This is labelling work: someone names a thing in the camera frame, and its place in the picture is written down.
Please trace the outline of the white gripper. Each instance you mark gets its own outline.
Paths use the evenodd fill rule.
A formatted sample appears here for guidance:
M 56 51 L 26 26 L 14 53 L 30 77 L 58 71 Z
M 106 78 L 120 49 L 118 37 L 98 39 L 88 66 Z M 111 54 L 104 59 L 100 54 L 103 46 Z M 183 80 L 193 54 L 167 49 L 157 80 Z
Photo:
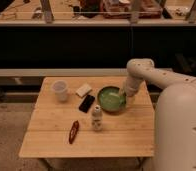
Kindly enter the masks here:
M 129 82 L 126 80 L 123 87 L 119 90 L 119 95 L 124 95 L 126 98 L 134 98 L 139 91 L 139 84 L 137 82 Z

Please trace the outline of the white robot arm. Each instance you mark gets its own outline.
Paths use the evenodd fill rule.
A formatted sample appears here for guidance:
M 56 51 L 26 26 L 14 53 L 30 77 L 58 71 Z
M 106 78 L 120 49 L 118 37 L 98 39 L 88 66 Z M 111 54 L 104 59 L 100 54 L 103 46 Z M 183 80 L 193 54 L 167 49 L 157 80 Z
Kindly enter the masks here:
M 196 171 L 196 77 L 154 67 L 152 59 L 127 62 L 124 92 L 147 81 L 162 89 L 155 107 L 155 171 Z

